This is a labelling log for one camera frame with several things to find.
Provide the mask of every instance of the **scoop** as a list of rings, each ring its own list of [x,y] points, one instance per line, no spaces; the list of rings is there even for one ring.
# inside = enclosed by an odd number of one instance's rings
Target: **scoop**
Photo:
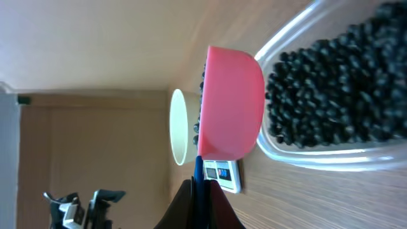
[[[248,53],[210,46],[201,105],[198,154],[204,160],[238,160],[256,144],[265,82]]]

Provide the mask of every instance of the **wall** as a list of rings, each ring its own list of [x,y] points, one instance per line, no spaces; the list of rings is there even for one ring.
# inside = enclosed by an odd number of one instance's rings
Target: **wall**
[[[0,228],[15,228],[20,110],[15,95],[0,94]]]
[[[98,189],[125,190],[127,195],[108,214],[114,228],[154,227],[169,203],[167,96],[154,97],[161,97],[163,105],[148,104],[146,98],[34,96],[23,116],[34,108],[48,110],[49,128],[42,135],[49,140],[49,161],[43,164],[49,177],[43,180],[54,197],[77,191],[87,206]],[[35,195],[41,198],[45,188]],[[48,220],[48,209],[41,215]]]

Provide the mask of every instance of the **pile of black beads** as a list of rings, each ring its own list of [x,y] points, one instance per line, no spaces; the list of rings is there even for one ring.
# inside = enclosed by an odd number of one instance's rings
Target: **pile of black beads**
[[[205,67],[206,67],[206,64],[203,66],[203,73],[202,73],[202,79],[203,79],[203,80],[205,79]],[[203,92],[204,92],[204,82],[201,82],[201,84],[199,84],[199,91],[200,91],[200,93],[201,93],[201,96],[200,96],[200,98],[199,98],[199,103],[200,103],[201,106],[202,106],[202,94],[203,94]],[[198,123],[196,123],[196,124],[193,126],[193,130],[194,130],[195,133],[197,133],[197,134],[199,134],[199,123],[200,123],[200,121],[201,121],[201,108],[199,108]],[[196,136],[193,138],[192,143],[193,143],[194,145],[196,145],[196,146],[198,145],[198,135],[196,135]]]
[[[280,61],[265,95],[278,143],[407,138],[407,2],[382,4],[365,23]]]

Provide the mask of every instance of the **white bowl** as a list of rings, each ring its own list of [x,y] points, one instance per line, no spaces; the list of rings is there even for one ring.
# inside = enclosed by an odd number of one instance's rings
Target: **white bowl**
[[[192,139],[197,133],[193,126],[198,122],[199,95],[175,89],[170,105],[170,141],[174,160],[178,165],[195,161],[197,147]]]

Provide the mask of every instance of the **brown wall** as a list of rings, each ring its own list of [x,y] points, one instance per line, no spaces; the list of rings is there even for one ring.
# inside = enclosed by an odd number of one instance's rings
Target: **brown wall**
[[[101,106],[99,101],[94,107],[76,104],[24,109],[24,125],[31,130],[24,131],[30,134],[22,141],[26,146],[21,161],[26,165],[20,169],[21,186],[25,185],[26,191],[19,191],[18,210],[25,214],[19,217],[18,228],[32,228],[26,223],[34,215],[39,218],[35,228],[47,226],[49,212],[41,198],[43,191],[50,190],[55,197],[77,191],[87,206],[93,192],[101,188],[127,192],[109,211],[114,228],[152,228],[157,224],[169,203],[167,108],[138,108],[125,101],[123,108]],[[33,124],[37,123],[35,116],[44,119],[41,131],[39,124]],[[32,134],[41,143],[29,140]],[[45,159],[34,160],[30,166],[36,155]],[[39,170],[46,175],[40,176]],[[35,198],[28,203],[28,196]],[[35,205],[41,205],[36,214],[23,210]]]

